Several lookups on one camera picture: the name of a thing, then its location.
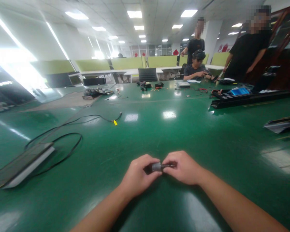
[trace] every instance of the screwdriver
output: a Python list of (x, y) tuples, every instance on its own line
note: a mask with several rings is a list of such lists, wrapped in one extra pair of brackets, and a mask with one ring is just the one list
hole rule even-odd
[(174, 163), (169, 163), (169, 164), (161, 164), (160, 162), (158, 163), (152, 163), (144, 168), (144, 171), (147, 175), (154, 171), (162, 171), (164, 168), (170, 167), (174, 168), (176, 165)]

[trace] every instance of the black chair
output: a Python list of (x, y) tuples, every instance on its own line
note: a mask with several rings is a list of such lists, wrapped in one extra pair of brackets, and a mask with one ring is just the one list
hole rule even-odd
[(183, 64), (180, 72), (171, 73), (170, 79), (172, 79), (172, 75), (175, 75), (174, 80), (183, 80), (184, 79), (184, 70), (186, 67), (187, 67), (187, 64)]
[(102, 85), (106, 83), (106, 79), (104, 78), (84, 78), (84, 85), (88, 86), (88, 85)]
[(139, 79), (140, 79), (140, 82), (157, 81), (156, 68), (139, 69)]

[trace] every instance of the hand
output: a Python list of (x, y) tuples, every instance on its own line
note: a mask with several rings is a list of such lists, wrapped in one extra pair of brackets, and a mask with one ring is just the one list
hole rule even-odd
[(205, 169), (198, 165), (185, 151), (168, 154), (162, 164), (177, 163), (176, 168), (164, 168), (163, 172), (189, 185), (200, 185)]
[(253, 66), (250, 66), (250, 67), (248, 68), (248, 70), (247, 70), (246, 73), (250, 73), (253, 69), (254, 69), (254, 67), (253, 67)]
[(208, 73), (207, 72), (204, 72), (204, 71), (202, 71), (202, 72), (196, 72), (196, 76), (198, 76), (198, 77), (204, 77), (206, 75), (208, 75)]
[(159, 159), (153, 158), (148, 154), (133, 160), (119, 185), (119, 188), (121, 188), (130, 198), (140, 195), (158, 176), (161, 176), (162, 174), (162, 172), (153, 172), (147, 175), (144, 172), (144, 167), (151, 163), (158, 162), (160, 162)]

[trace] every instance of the person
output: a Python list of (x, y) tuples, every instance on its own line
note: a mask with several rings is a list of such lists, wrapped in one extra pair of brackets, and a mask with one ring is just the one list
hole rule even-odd
[[(121, 53), (118, 54), (118, 58), (124, 58), (123, 55)], [(123, 80), (123, 75), (119, 74), (120, 79), (122, 80), (122, 82), (124, 83), (125, 81)], [(130, 77), (127, 76), (127, 82), (130, 82)]]
[(266, 30), (270, 20), (270, 7), (262, 6), (249, 22), (249, 33), (239, 37), (230, 50), (223, 72), (224, 77), (240, 82), (263, 57), (271, 32)]
[(214, 82), (218, 77), (214, 77), (209, 73), (205, 65), (202, 64), (203, 59), (205, 58), (205, 53), (201, 49), (197, 50), (192, 55), (192, 64), (189, 64), (184, 69), (184, 80), (199, 79), (199, 78), (208, 78)]
[[(109, 231), (123, 209), (144, 192), (162, 172), (149, 175), (143, 170), (159, 159), (143, 155), (133, 160), (121, 184), (99, 203), (71, 232)], [(244, 197), (212, 172), (197, 164), (186, 152), (167, 155), (163, 164), (176, 163), (163, 172), (187, 185), (199, 185), (233, 231), (288, 231), (267, 212)]]
[(201, 39), (200, 36), (204, 30), (205, 19), (203, 17), (197, 19), (195, 38), (188, 41), (187, 46), (181, 52), (181, 56), (184, 56), (188, 53), (187, 64), (192, 64), (192, 54), (201, 49), (205, 50), (204, 39)]

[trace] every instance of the green table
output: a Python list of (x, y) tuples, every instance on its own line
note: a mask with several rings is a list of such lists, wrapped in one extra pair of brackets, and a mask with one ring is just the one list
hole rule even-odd
[[(17, 113), (18, 107), (1, 113), (0, 168), (28, 140), (70, 118), (101, 114), (115, 119), (123, 112), (117, 126), (98, 118), (46, 137), (51, 141), (79, 132), (84, 140), (51, 171), (0, 190), (0, 231), (68, 231), (120, 183), (133, 159), (148, 153), (163, 160), (176, 150), (185, 150), (290, 230), (290, 167), (281, 168), (290, 164), (290, 139), (276, 140), (284, 135), (263, 128), (269, 120), (290, 116), (290, 98), (215, 110), (209, 94), (175, 91), (174, 85), (165, 82), (164, 89), (145, 94), (136, 84), (117, 84), (113, 89), (129, 98), (105, 101), (108, 96), (103, 96), (86, 108)], [(206, 82), (193, 87), (216, 88)], [(57, 151), (41, 169), (64, 157), (77, 139), (56, 143)], [(165, 175), (128, 205), (114, 229), (230, 231), (199, 187)]]

